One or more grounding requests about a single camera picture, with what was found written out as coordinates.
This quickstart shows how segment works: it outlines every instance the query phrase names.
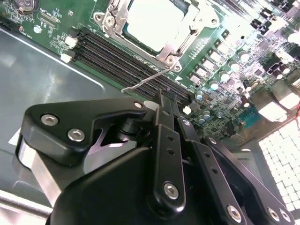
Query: green circuit board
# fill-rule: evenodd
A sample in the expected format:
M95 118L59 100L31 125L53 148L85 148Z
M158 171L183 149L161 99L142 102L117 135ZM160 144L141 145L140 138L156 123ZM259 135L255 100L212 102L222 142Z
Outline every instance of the green circuit board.
M147 63L150 67L155 68L154 65L141 58L135 52L122 46L117 41L105 37L104 32L93 20L93 13L105 12L107 5L107 0L40 0L40 6L37 12L30 15L22 15L18 12L15 4L11 0L5 0L0 2L0 15L19 24L21 26L19 31L24 36L58 55L69 50L69 47L65 44L69 29L71 27L77 29L86 27L91 32L106 38L109 42L123 49L133 57L138 58L140 61ZM266 37L251 27L250 24L236 28L239 29L240 36L236 39L235 44L226 42L224 34L230 33L228 30L230 30L230 26L234 25L234 21L218 6L213 7L220 19L220 25L215 29L204 28L180 59L182 70L177 73L168 72L165 76L192 93L196 93L199 90L203 92L203 100L195 100L195 109L192 110L191 114L184 116L193 121L193 123L198 128L201 128L206 135L222 137L220 130L222 130L225 124L230 120L246 121L251 116L251 121L256 121L253 119L254 114L256 118L259 119L259 116L253 111L253 108L244 108L240 104L240 93L237 90L242 86L242 81L247 79L250 83L257 82L257 85L253 87L249 94L256 92L261 87L270 87L276 81L276 78L266 74L262 69L264 61L268 60L272 53L278 50L286 51L293 48L293 46L286 44L287 40L284 35L276 34ZM271 8L275 14L281 16L287 23L280 31L285 33L288 30L292 30L292 27L295 26L298 19L286 16L286 14L283 14L275 7ZM38 26L41 29L39 33L35 32L35 26ZM224 60L216 63L217 68L209 71L208 74L203 75L201 77L201 82L196 85L191 81L191 75L196 73L199 66L203 64L205 58L209 58L208 52L211 49L216 49L215 44L218 41L226 43L231 50L223 55L221 53ZM237 53L243 50L250 56L247 63L239 62L237 56ZM232 60L239 63L239 71L233 72L229 68L228 62ZM76 62L76 64L111 85L119 89L124 88L119 83L83 63ZM288 64L291 71L297 69L298 65L298 62L290 62ZM218 73L222 70L228 72L230 83L221 82ZM261 70L262 73L256 74L255 72L257 70ZM210 88L209 83L212 80L219 82L218 90L212 90ZM130 92L129 94L144 100L143 97L134 92ZM210 118L200 125L198 124L198 118L204 111L210 112ZM218 118L217 113L222 113L222 117ZM247 127L250 127L251 125L252 122L248 121Z

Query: black metal bracket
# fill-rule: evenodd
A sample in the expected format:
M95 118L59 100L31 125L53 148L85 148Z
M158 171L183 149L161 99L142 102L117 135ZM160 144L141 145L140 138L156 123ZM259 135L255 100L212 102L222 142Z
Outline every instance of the black metal bracket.
M293 223L293 216L285 206L221 142L206 137L203 143L214 152L240 205L255 225Z
M47 114L54 115L57 124L44 124L41 118ZM95 143L96 130L104 139L111 125L128 117L142 118L145 114L146 107L132 97L35 105L25 112L21 134L30 147L55 161L78 165ZM72 129L82 131L84 139L72 141L68 137Z
M55 221L61 218L64 221L72 215L75 219L72 223L68 219L68 223L79 224L78 221L83 218L76 212L85 210L92 218L89 224L99 222L98 211L97 218L93 210L86 211L88 199L98 199L99 202L93 202L97 209L106 205L115 207L113 203L117 202L122 204L120 199L114 199L116 194L104 197L99 195L98 189L102 188L104 195L105 192L110 193L107 189L110 184L103 183L108 180L112 185L118 180L120 190L123 183L134 189L135 184L127 182L131 180L137 182L141 193L145 193L144 198L142 194L130 192L131 195L124 196L124 199L130 196L137 205L143 205L141 202L145 201L147 208L158 218L156 224L174 221L172 218L175 216L181 223L188 218L190 223L195 224L199 218L194 209L205 204L207 209L204 210L207 210L211 224L294 225L294 219L286 208L222 143L211 137L199 140L192 124L180 116L174 95L160 90L153 101L156 106L152 108L128 97L36 105L26 111L16 154L21 163L32 170L46 195L52 195ZM52 118L45 121L45 115L52 115ZM74 128L81 131L75 137L69 135ZM78 178L76 171L82 172L82 162L92 146L101 148L113 143L124 144L127 140L136 141L138 148L111 165ZM187 174L190 167L187 169L183 162L190 165L196 176ZM199 198L195 200L197 203L191 200L196 193L191 184L201 190L196 194ZM82 205L73 202L74 195L88 195L90 198L84 199L87 202ZM69 201L74 209L68 215L58 213L65 201ZM137 215L137 205L131 205L132 209L116 213L124 217L128 213L139 217L133 224L151 223L149 218ZM106 218L106 214L101 214L101 219ZM111 221L110 224L119 223L117 218Z

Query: chip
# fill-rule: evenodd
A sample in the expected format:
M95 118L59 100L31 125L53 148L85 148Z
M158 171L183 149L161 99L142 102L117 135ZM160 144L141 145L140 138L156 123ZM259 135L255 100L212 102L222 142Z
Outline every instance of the chip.
M190 79L191 82L193 83L199 83L200 82L200 78L195 76L195 75L191 75Z
M202 65L207 68L208 70L214 70L217 68L216 64L213 64L212 62L205 59L202 63Z
M234 81L233 79L229 79L229 80L227 81L227 84L228 84L229 86L232 86L232 85L235 84L235 81Z
M204 69L202 69L201 67L199 67L196 71L196 73L200 76L206 76L207 75L207 71L205 71Z
M232 102L232 100L230 100L230 99L226 99L226 100L224 101L224 104L225 104L225 105L230 105L230 104L231 104L231 102Z
M161 16L168 18L168 24ZM169 0L135 0L129 9L127 32L156 52L179 33L184 13Z
M218 49L221 53L223 54L229 54L232 52L232 50L227 46L225 45L223 42L221 42L217 47L216 49Z
M210 54L210 58L211 58L212 60L214 60L215 62L217 62L217 63L220 63L220 62L225 61L225 58L222 57L221 55L219 55L219 54L216 53L216 52L212 52L212 53Z
M267 50L268 47L269 47L269 44L268 44L268 42L263 41L263 42L259 45L259 47L260 47L262 50Z
M255 71L255 75L257 75L257 76L260 76L262 73L263 72L261 70L259 70L259 69L257 71Z

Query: black dimm slot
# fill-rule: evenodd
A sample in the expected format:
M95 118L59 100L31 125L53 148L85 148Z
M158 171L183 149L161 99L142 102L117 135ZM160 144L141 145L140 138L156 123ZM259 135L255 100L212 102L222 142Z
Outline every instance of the black dimm slot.
M122 79L122 77L119 75L119 73L115 73L111 70L107 70L107 68L103 68L102 66L100 66L98 63L94 62L93 60L90 60L88 58L86 58L85 56L79 55L78 57L79 61L86 64L87 66L95 69L96 71L99 71L101 73L103 73L104 75L107 74L107 72L109 71L110 78L112 78L114 81L117 81L118 83L120 83L123 86L131 86L131 83L128 82L128 80ZM152 98L155 93L149 93L148 91L145 91L145 88L141 89L141 88L137 88L136 92L142 96L144 96L145 98Z
M106 60L106 61L108 61L108 62L114 64L114 66L116 66L116 67L119 67L119 68L120 68L120 65L123 65L123 66L124 66L123 69L124 69L125 67L128 67L128 66L129 66L130 72L133 73L133 74L139 74L138 77L141 77L142 79L145 79L145 78L148 77L148 75L145 74L145 73L143 73L143 71L141 71L141 73L143 73L143 74L141 75L141 74L139 73L140 70L138 70L138 69L137 69L137 70L132 70L132 67L133 67L133 66L131 66L130 64L129 64L128 66L126 66L126 65L124 64L123 61L118 61L118 64L115 64L113 61L115 61L115 59L118 58L117 56L114 57L114 56L113 56L114 54L109 54L109 53L103 52L101 49L93 49L93 50L91 50L91 49L90 49L90 44L88 44L88 42L85 42L85 45L82 46L82 50L81 50L81 51L84 51L84 49L89 49L90 51L93 51L93 53L96 54L98 57L102 57L104 60ZM133 79L134 77L136 77L136 76L134 76L133 74L131 74L131 75L132 75L132 78L130 77L130 78L129 78L130 80ZM151 85L151 84L152 84L151 82L148 82L147 84L149 84L149 85L152 86L155 90L157 90L157 88L155 88L153 85ZM164 84L164 82L160 82L160 84L163 85L164 88L167 88L167 85ZM184 101L184 100L185 100L184 97L183 97L180 93L178 93L178 99L180 99L180 101Z
M135 72L135 71L130 71L131 68L129 68L128 70L125 70L125 68L127 67L127 65L124 65L124 67L120 67L120 66L122 65L121 62L118 62L118 64L115 64L115 63L113 62L113 57L112 57L111 55L105 55L105 56L103 56L103 55L100 54L100 52L97 52L97 53L96 53L96 52L94 52L94 51L92 51L92 50L90 50L91 52L86 52L86 51L87 51L87 50L86 50L86 46L85 46L85 48L83 48L81 51L84 52L84 53L86 53L86 54L88 54L89 57L91 57L91 58L94 58L91 54L97 55L97 57L94 58L93 60L94 60L94 61L95 61L95 60L98 60L98 61L99 61L99 64L100 64L100 63L106 63L106 66L109 67L110 65L109 65L108 63L111 63L113 68L118 68L118 69L120 70L120 74L122 74L122 75L121 75L122 77L123 77L123 76L126 76L127 79L131 81L131 82L130 82L130 83L131 83L130 86L133 86L133 85L135 85L135 84L137 84L137 83L139 83L139 82L141 81L141 79L140 79L139 77L136 77L136 76L134 75L134 72ZM149 87L151 88L151 90L153 91L153 93L156 93L157 88L155 88L154 86L152 86L150 83L145 83L145 85L146 85L146 87L149 86Z
M84 45L83 45L82 47L83 47L83 48L87 48L87 46L88 46L88 47L91 47L91 45L90 45L90 40L87 40L87 39L86 39L85 42L84 42ZM102 46L99 46L98 49L96 49L94 46L92 46L92 47L94 48L93 52L101 52L101 53L103 53L103 52L101 51L101 49L103 49ZM107 50L107 49L105 49L105 51L108 52L108 53L107 53L107 57L110 57L110 55L113 55L113 56L114 56L114 58L111 58L111 62L112 62L112 61L115 61L115 58L118 58L118 59L119 59L119 56L116 55L116 54L114 54L115 52L112 53L112 52L110 52L110 50ZM146 73L144 72L143 69L138 69L136 66L133 66L132 64L128 64L128 65L129 65L130 67L134 67L134 68L136 69L136 70L134 71L134 73L138 74L138 70L139 70L141 73L143 73L142 75L139 76L139 77L142 78L141 80L146 79L146 78L149 77L149 75L146 74ZM163 88L165 88L165 89L168 88L168 87L169 87L169 84L165 81L165 79L168 80L168 78L161 76L159 79L161 79L161 78L162 78L162 81L161 81L161 80L157 80L156 78L155 78L154 80L157 80L158 83L160 83L161 85L163 85ZM182 95L179 91L177 91L176 89L173 90L173 91L177 94L178 98L180 98L180 96L181 96L182 101L185 100L185 99L184 99L184 98L185 98L184 95Z
M114 54L108 53L107 51L93 49L93 47L90 46L89 43L86 43L84 48L92 51L94 54L98 55L99 57L102 57L106 61L110 61L111 63L113 63L113 61L115 61L114 57L117 57ZM138 73L136 72L138 70L137 68L134 68L133 66L131 66L128 63L123 62L123 61L118 62L118 65L116 65L116 66L119 67L119 65L123 66L124 67L123 69L127 69L128 71L131 71L132 76L134 76L134 77L138 76L137 79L139 79L139 81L137 80L138 81L137 83L139 83L142 80L141 76L139 76Z
M81 37L80 51L82 52L79 53L77 58L79 61L111 77L124 87L133 86L141 80L157 73L157 71L133 58L119 47L90 32ZM151 98L155 95L158 88L173 91L177 95L179 103L190 101L193 95L163 75L145 83L141 88L136 89L136 91L146 98Z
M93 33L88 33L87 36L85 37L85 40L89 40L94 42L95 45L97 45L100 48L104 48L106 47L106 51L110 52L110 53L114 53L115 56L120 55L121 57L120 60L123 60L125 62L129 62L131 65L134 65L135 67L140 67L141 70L144 70L145 72L145 78L149 77L150 75L154 75L155 73L157 73L157 71L151 69L150 67L148 67L146 64L140 62L139 60L131 57L130 55L128 55L126 52L124 52L123 50L112 46L112 44L110 44L109 42L107 42L105 39L102 39L100 36L97 36L96 34ZM171 81L169 78L165 77L165 76L160 76L158 79L155 79L157 82L164 82L163 85L165 86L165 88L169 87L169 86L173 86L175 89L179 88L180 92L176 91L178 95L182 95L181 92L183 92L185 95L190 94L188 91L186 91L184 88L180 87L179 85L175 84L173 81Z
M148 67L147 65L143 64L139 60L133 58L132 56L128 55L126 52L123 50L112 46L109 42L103 40L100 36L97 36L95 34L90 34L88 33L88 36L86 37L87 40L93 41L98 47L100 48L106 48L107 51L112 52L116 55L119 55L121 60L127 61L130 64L136 65L139 67L139 69L145 70L145 72L148 72L150 74L155 74L156 71Z
M100 58L90 54L90 53L84 53L84 54L80 54L80 56L83 56L85 58L88 58L90 61L95 62L98 67L102 67L104 70L104 75L107 75L107 72L113 73L114 74L114 80L116 80L116 78L118 78L119 80L122 80L124 85L129 85L129 86L133 86L135 85L135 82L132 80L129 80L129 78L132 78L132 76L128 76L126 74L125 71L123 71L122 69L119 69L118 67L115 67L114 65L109 64L108 62L105 62L103 60L100 60ZM149 84L146 84L144 89L146 92L148 92L149 94L155 94L157 89L155 89L154 87L149 87Z

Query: metal rod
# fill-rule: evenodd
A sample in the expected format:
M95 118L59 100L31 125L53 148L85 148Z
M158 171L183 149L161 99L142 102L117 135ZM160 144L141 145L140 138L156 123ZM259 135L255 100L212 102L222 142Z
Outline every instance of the metal rod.
M164 73L166 73L166 72L168 72L168 71L170 71L170 69L165 69L165 70L163 70L163 71L161 71L161 72L159 72L159 73L157 73L157 74L154 74L154 75L152 75L152 76L150 76L150 77L148 77L148 78L142 80L141 82L139 82L138 84L136 84L136 85L134 85L134 86L132 86L132 87L123 88L123 89L121 90L121 92L123 93L123 92L126 91L126 90L134 90L134 89L136 89L136 88L138 88L138 87L141 87L144 83L146 83L146 82L148 82L148 81L154 79L155 77L158 77L158 76L160 76L160 75L162 75L162 74L164 74Z

